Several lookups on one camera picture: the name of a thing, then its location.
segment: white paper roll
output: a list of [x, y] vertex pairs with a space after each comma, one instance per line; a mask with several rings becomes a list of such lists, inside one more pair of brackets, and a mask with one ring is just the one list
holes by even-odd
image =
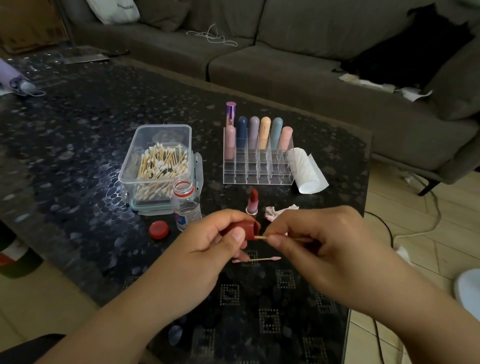
[[297, 170], [293, 171], [292, 174], [301, 194], [315, 194], [328, 187], [325, 176], [311, 154], [307, 156], [302, 148], [293, 148], [293, 151], [290, 150], [287, 153], [289, 160], [292, 160], [293, 157], [291, 153], [295, 153], [297, 164]]

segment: sofa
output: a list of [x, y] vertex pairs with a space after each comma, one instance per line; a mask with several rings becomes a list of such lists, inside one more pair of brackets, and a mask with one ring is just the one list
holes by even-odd
[[[480, 8], [436, 2], [438, 13], [468, 22], [475, 39], [410, 102], [338, 80], [340, 62], [408, 27], [411, 8], [432, 0], [190, 0], [180, 29], [103, 25], [85, 0], [59, 0], [72, 41], [128, 49], [134, 59], [371, 130], [372, 156], [452, 184], [480, 165]], [[186, 31], [218, 33], [237, 47]]]

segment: lipstick organizer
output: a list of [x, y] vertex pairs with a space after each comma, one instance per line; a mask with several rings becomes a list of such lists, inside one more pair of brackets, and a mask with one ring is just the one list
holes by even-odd
[[272, 149], [270, 137], [266, 140], [237, 139], [234, 148], [225, 145], [223, 129], [223, 183], [292, 185], [293, 172], [297, 171], [293, 139], [284, 149]]

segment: table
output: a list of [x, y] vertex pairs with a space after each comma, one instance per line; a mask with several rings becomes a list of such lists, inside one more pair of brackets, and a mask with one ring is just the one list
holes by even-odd
[[[258, 186], [261, 211], [347, 204], [363, 213], [369, 132], [148, 66], [64, 65], [58, 57], [11, 61], [47, 94], [0, 99], [0, 219], [98, 304], [134, 282], [179, 234], [173, 217], [163, 216], [171, 234], [152, 241], [147, 228], [158, 218], [139, 216], [121, 200], [117, 176], [142, 124], [192, 127], [192, 149], [204, 159], [204, 214], [244, 210], [252, 188], [222, 184], [230, 100], [239, 116], [279, 116], [292, 126], [295, 145], [313, 154], [330, 183], [314, 195], [300, 195], [295, 185]], [[277, 254], [263, 242], [250, 242], [247, 252]], [[227, 264], [209, 297], [149, 348], [166, 364], [334, 364], [343, 361], [348, 321], [349, 310], [316, 292], [286, 259]]]

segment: white tote bag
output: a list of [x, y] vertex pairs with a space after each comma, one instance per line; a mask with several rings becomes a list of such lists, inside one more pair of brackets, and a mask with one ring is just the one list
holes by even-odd
[[133, 0], [86, 0], [103, 24], [135, 23], [140, 19]]

